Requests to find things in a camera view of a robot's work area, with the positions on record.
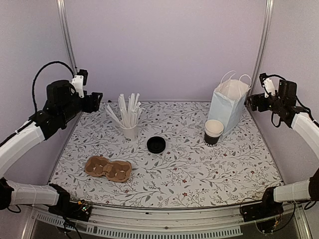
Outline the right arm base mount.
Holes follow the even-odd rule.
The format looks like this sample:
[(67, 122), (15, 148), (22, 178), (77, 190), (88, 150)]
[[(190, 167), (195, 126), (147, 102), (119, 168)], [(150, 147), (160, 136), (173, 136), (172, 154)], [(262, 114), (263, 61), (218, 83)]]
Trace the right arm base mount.
[(283, 203), (267, 206), (263, 202), (258, 202), (246, 206), (240, 205), (239, 211), (244, 222), (254, 221), (260, 232), (270, 234), (277, 228), (284, 209)]

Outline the black plastic cup lid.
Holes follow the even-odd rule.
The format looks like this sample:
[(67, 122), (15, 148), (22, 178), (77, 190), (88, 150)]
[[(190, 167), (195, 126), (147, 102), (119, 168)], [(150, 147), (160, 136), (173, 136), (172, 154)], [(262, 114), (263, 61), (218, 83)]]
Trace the black plastic cup lid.
[(147, 149), (154, 154), (162, 153), (166, 148), (166, 141), (160, 136), (153, 136), (147, 141)]

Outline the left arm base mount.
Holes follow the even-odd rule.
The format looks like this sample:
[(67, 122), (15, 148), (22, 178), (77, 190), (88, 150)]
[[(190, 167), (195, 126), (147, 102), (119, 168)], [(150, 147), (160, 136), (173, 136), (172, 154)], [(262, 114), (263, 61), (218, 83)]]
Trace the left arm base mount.
[(92, 204), (85, 200), (78, 202), (64, 202), (49, 206), (48, 212), (68, 219), (88, 222), (92, 212)]

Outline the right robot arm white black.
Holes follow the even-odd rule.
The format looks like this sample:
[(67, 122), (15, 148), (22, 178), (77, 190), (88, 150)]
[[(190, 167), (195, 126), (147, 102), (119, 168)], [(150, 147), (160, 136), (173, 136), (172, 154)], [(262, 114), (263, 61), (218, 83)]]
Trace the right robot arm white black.
[[(251, 95), (247, 103), (251, 110), (271, 111), (279, 116), (279, 123), (284, 122), (298, 133), (312, 151), (319, 153), (319, 124), (313, 118), (311, 110), (304, 106), (297, 97), (297, 84), (280, 77), (279, 87), (274, 88), (274, 75), (262, 73), (259, 76), (264, 93)], [(259, 220), (283, 213), (283, 203), (317, 202), (319, 200), (319, 174), (310, 179), (284, 186), (268, 187), (261, 202), (243, 206), (240, 213), (244, 221)]]

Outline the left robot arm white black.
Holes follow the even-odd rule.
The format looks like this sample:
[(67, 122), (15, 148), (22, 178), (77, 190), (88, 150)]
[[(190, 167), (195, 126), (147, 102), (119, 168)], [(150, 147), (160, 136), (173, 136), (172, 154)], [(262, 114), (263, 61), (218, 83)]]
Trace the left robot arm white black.
[(42, 110), (34, 103), (34, 114), (0, 144), (0, 208), (18, 205), (47, 205), (50, 212), (70, 216), (77, 204), (58, 185), (46, 186), (15, 183), (4, 178), (5, 173), (28, 151), (48, 140), (79, 113), (99, 110), (102, 93), (87, 94), (88, 71), (72, 72), (72, 80), (57, 80), (46, 88), (47, 100)]

